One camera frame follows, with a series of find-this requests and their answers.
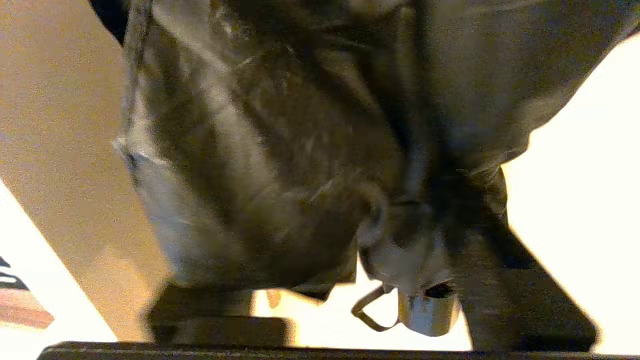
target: beige wall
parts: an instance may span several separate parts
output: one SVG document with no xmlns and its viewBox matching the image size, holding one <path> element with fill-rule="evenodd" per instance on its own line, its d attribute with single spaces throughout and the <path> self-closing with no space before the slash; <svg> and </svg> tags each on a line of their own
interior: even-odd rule
<svg viewBox="0 0 640 360">
<path fill-rule="evenodd" d="M 0 177 L 118 338 L 141 340 L 166 265 L 111 146 L 120 47 L 86 1 L 1 1 L 0 26 Z"/>
</svg>

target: dark fabric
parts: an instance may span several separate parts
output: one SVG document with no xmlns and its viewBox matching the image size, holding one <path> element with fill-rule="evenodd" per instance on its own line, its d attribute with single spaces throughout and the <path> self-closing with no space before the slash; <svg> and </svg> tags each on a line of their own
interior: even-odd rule
<svg viewBox="0 0 640 360">
<path fill-rule="evenodd" d="M 102 25 L 122 44 L 129 17 L 128 1 L 91 0 L 89 3 Z"/>
<path fill-rule="evenodd" d="M 451 276 L 440 174 L 504 220 L 500 165 L 637 4 L 146 0 L 117 143 L 179 284 L 331 285 L 358 233 L 369 274 L 412 293 Z"/>
</svg>

